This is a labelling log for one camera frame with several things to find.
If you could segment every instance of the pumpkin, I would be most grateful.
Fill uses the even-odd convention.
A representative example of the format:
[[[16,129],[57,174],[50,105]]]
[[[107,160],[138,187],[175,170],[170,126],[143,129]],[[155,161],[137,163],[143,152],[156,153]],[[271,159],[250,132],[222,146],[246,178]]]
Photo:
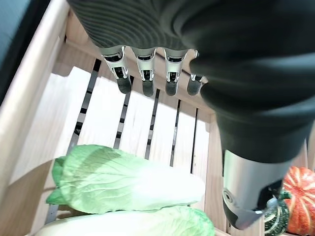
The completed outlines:
[[[292,198],[289,207],[288,231],[315,236],[315,173],[307,168],[292,166],[283,180],[283,187]]]
[[[289,208],[284,202],[284,199],[289,199],[290,197],[290,193],[282,190],[278,198],[278,205],[270,208],[265,213],[264,223],[266,236],[279,236],[286,231],[289,221]]]

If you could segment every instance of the striped gourd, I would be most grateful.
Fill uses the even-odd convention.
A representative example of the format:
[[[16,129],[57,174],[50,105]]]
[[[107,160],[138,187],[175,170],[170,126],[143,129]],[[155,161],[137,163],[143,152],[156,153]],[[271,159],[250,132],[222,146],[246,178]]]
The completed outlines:
[[[290,197],[288,192],[282,190],[279,195],[278,205],[265,213],[264,222],[266,236],[279,236],[286,231],[289,221],[289,208],[284,202],[284,199],[289,199]]]

